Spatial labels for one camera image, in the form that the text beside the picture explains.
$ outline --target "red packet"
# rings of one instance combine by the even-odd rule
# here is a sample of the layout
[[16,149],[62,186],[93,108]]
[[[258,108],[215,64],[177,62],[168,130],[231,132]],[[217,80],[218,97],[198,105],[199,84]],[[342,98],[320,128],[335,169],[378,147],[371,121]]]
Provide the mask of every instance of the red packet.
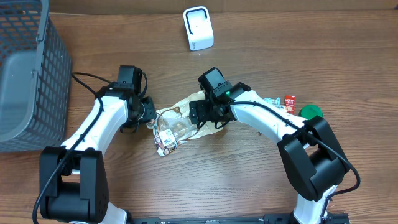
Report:
[[296,96],[285,95],[286,112],[294,115],[294,101]]

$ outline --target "wooden surface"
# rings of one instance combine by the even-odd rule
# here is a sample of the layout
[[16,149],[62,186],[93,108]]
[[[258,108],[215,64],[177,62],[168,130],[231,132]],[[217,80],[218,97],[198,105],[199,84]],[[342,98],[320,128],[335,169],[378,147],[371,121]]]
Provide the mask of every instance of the wooden surface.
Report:
[[393,9],[396,0],[51,0],[52,12],[72,14],[169,14],[206,6],[215,12]]
[[[157,108],[198,91],[197,78],[213,66],[263,97],[296,95],[296,112],[319,105],[362,177],[360,188],[337,196],[330,210],[349,213],[353,223],[398,222],[396,11],[212,14],[215,45],[197,52],[188,49],[180,14],[52,19],[75,71],[115,80],[120,64],[136,65]],[[104,85],[81,79],[96,90]],[[68,136],[92,104],[92,94],[73,82]],[[0,155],[0,223],[31,223],[39,154]],[[295,207],[277,147],[244,124],[167,157],[157,155],[144,126],[117,133],[105,166],[111,201],[134,217],[252,216]],[[340,189],[353,184],[349,173]]]

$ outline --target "crumpled plastic packaging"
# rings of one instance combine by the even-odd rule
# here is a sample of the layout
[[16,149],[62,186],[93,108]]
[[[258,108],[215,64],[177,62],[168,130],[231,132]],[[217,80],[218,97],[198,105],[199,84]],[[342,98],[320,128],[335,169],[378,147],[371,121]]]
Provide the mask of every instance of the crumpled plastic packaging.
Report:
[[156,120],[148,122],[147,127],[153,129],[156,151],[160,156],[166,156],[174,152],[176,148],[190,140],[213,134],[223,129],[215,129],[212,122],[207,122],[201,129],[197,129],[197,125],[191,123],[189,119],[189,102],[204,99],[204,92],[199,91],[169,108],[156,111]]

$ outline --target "green bottle cap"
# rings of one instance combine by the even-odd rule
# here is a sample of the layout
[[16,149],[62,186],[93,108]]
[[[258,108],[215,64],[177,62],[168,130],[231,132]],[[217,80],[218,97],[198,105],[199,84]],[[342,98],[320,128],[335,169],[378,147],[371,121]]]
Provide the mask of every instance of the green bottle cap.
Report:
[[306,119],[312,119],[316,115],[318,115],[322,118],[323,112],[322,112],[321,108],[317,105],[306,105],[300,110],[298,115],[300,117],[303,117]]

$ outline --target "plastic crate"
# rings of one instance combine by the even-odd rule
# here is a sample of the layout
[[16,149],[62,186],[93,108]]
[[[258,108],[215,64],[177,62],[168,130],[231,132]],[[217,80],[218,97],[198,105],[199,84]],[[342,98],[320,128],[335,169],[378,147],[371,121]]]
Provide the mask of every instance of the plastic crate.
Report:
[[0,2],[0,152],[59,146],[72,60],[47,0]]

